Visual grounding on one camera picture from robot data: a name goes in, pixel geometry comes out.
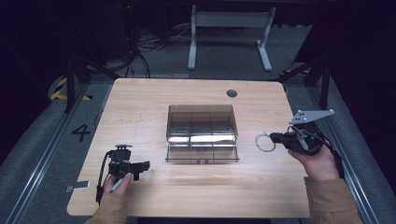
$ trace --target wooden table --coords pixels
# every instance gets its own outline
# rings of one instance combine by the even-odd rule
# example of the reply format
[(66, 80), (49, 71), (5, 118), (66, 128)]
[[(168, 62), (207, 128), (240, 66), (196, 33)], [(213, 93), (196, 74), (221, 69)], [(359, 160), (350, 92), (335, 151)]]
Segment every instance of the wooden table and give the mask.
[[(237, 96), (227, 96), (227, 90)], [(240, 161), (166, 162), (169, 105), (233, 105)], [(74, 216), (94, 213), (103, 157), (123, 143), (133, 145), (131, 162), (151, 163), (131, 184), (130, 216), (309, 217), (303, 166), (282, 145), (265, 153), (255, 144), (262, 131), (285, 132), (291, 118), (286, 94), (276, 82), (118, 79), (78, 178), (91, 186), (74, 190), (67, 211)], [(262, 147), (272, 147), (269, 139), (263, 140)]]

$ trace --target tan long sleeve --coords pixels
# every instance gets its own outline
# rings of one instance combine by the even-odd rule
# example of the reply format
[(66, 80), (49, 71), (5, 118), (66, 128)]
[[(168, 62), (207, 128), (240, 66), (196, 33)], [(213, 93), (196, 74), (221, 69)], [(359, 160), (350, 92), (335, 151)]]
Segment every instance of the tan long sleeve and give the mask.
[(344, 179), (309, 182), (305, 185), (312, 223), (362, 223)]
[(104, 193), (101, 205), (96, 210), (95, 214), (88, 219), (87, 224), (125, 224), (127, 218), (127, 202), (126, 197)]

